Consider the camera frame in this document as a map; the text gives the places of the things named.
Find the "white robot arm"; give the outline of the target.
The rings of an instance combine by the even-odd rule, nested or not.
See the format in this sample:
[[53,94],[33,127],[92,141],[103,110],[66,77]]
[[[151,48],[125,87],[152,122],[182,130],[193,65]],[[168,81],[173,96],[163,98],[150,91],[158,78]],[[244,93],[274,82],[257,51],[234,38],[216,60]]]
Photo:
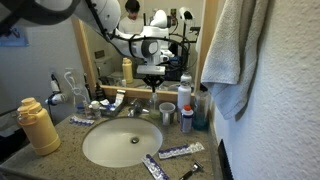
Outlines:
[[156,11],[151,23],[137,34],[118,29],[121,16],[118,0],[0,0],[0,6],[1,36],[9,35],[16,25],[49,26],[75,17],[119,54],[142,59],[144,63],[137,67],[137,72],[148,86],[156,88],[164,82],[163,64],[172,52],[168,49],[169,17],[162,10]]

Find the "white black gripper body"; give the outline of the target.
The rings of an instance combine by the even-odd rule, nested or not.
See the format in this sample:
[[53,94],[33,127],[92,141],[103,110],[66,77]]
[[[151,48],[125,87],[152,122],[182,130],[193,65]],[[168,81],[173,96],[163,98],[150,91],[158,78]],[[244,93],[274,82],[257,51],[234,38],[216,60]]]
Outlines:
[[153,81],[154,87],[158,87],[164,82],[163,76],[165,75],[164,66],[148,66],[139,65],[137,68],[138,74],[144,74],[143,81],[150,86],[150,81]]

